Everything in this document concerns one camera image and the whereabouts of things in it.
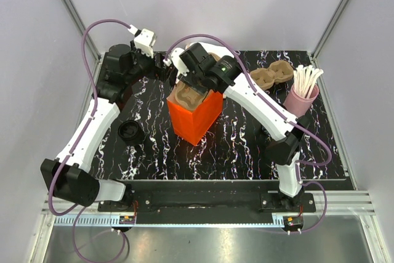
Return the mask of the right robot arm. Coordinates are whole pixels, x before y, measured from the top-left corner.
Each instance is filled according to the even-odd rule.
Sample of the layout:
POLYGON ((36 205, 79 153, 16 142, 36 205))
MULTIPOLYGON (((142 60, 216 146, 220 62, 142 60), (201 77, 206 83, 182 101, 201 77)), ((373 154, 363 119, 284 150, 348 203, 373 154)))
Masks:
POLYGON ((188 49, 176 48, 171 60, 189 84, 226 95, 243 107, 269 133, 265 156, 276 165, 280 206, 294 211, 302 199, 296 168, 303 132, 295 127, 297 117, 276 103, 253 82, 237 54, 225 47, 195 42, 188 49))

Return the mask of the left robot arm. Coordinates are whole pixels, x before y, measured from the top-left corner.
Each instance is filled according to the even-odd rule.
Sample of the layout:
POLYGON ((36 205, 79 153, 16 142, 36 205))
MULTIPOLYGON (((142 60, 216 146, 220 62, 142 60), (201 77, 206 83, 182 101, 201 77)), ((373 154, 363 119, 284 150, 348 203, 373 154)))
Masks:
POLYGON ((66 147, 40 167, 49 191, 49 209, 55 216, 54 198, 70 202, 71 209, 109 203, 119 211, 135 204, 130 185, 120 180, 97 179, 90 175, 94 155, 112 123, 132 96, 132 87, 143 78, 175 82, 178 69, 162 54, 145 55, 134 42, 111 46, 102 58, 94 81, 89 108, 66 147))

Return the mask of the brown cardboard cup carrier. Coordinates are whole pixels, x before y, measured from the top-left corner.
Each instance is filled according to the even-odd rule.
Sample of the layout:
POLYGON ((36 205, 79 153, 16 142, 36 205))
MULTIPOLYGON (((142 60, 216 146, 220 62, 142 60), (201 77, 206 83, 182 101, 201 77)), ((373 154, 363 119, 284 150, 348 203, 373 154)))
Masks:
POLYGON ((203 103, 208 94, 208 92, 200 94, 192 87, 181 81, 176 84, 173 89, 173 93, 175 102, 189 111, 197 109, 203 103))

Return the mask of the pink cup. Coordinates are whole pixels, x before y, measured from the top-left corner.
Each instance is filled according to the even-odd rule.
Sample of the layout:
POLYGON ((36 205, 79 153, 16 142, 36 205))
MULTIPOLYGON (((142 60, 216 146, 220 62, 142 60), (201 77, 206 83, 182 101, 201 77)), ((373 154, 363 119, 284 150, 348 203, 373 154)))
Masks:
POLYGON ((293 115, 299 118, 306 114, 312 103, 319 95, 319 92, 320 92, 319 87, 315 85, 312 90, 311 97, 304 98, 296 94, 294 90, 294 86, 292 86, 283 105, 288 112, 292 113, 293 115))

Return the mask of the white folded towel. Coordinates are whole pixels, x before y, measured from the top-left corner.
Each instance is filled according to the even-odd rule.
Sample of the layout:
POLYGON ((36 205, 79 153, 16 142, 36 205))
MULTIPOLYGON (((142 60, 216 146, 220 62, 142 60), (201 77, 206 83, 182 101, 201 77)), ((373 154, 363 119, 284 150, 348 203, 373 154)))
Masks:
POLYGON ((226 47, 207 42, 192 42, 180 55, 187 68, 194 72, 197 72, 198 68, 212 67, 224 57, 235 58, 234 54, 226 47))

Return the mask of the orange paper bag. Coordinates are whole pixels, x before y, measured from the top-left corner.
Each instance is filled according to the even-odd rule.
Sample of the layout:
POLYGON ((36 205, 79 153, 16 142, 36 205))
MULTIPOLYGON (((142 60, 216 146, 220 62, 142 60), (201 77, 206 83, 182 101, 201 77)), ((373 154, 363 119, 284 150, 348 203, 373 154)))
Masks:
POLYGON ((203 103, 189 111, 175 102, 172 90, 167 97, 167 106, 175 134, 196 146, 222 113, 223 95, 209 91, 203 103))

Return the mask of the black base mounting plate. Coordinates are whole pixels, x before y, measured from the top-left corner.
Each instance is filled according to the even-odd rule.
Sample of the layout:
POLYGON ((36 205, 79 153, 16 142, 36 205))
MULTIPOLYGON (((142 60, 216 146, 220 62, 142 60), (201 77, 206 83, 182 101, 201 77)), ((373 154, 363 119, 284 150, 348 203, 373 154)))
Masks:
POLYGON ((278 187, 275 180, 136 180, 126 184, 128 203, 104 201, 98 211, 135 209, 140 227, 266 226, 280 214, 316 212, 311 193, 290 200, 278 187))

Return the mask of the white wooden stir sticks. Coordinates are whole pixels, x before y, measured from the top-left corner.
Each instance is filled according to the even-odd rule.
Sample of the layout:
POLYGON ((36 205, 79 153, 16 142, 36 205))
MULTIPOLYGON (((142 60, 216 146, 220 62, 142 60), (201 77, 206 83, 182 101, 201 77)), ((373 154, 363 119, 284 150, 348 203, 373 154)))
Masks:
POLYGON ((313 65, 299 65, 294 70, 293 86, 295 93, 301 98, 310 99, 316 82, 323 73, 322 69, 314 68, 313 65))

